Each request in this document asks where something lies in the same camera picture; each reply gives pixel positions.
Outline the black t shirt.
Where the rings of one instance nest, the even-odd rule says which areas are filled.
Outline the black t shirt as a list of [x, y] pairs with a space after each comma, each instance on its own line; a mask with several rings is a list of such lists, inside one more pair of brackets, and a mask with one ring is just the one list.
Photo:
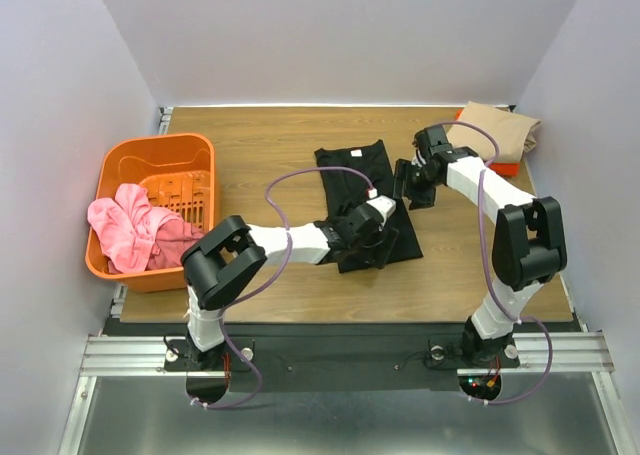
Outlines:
[[[391, 197], [393, 172], [384, 142], [379, 139], [371, 145], [336, 150], [320, 148], [314, 152], [318, 167], [343, 166], [364, 174], [379, 195]], [[346, 216], [367, 197], [368, 183], [361, 177], [345, 171], [322, 171], [327, 211], [330, 217]], [[423, 253], [402, 200], [396, 201], [396, 210], [389, 218], [385, 229], [398, 231], [396, 242], [390, 251], [388, 263], [420, 259]]]

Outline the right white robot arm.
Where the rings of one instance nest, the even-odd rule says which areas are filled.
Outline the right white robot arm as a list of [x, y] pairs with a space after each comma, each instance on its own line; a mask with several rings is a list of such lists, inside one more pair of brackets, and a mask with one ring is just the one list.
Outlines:
[[460, 341], [463, 359], [482, 365], [505, 352], [525, 306], [567, 265], [561, 206], [507, 182], [471, 148], [454, 147], [442, 124], [417, 132], [413, 146], [413, 158], [396, 163], [395, 197], [410, 209], [431, 208], [444, 185], [476, 205], [480, 230], [494, 224], [493, 238], [480, 240], [488, 293]]

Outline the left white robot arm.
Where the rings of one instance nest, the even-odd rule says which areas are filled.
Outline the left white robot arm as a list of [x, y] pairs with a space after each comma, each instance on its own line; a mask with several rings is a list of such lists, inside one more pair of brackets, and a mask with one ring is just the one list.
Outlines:
[[222, 361], [220, 322], [265, 266], [338, 264], [356, 257], [368, 267], [386, 265], [398, 231], [388, 226], [396, 202], [378, 196], [345, 217], [297, 227], [261, 227], [238, 215], [223, 220], [181, 258], [189, 294], [187, 356], [200, 370]]

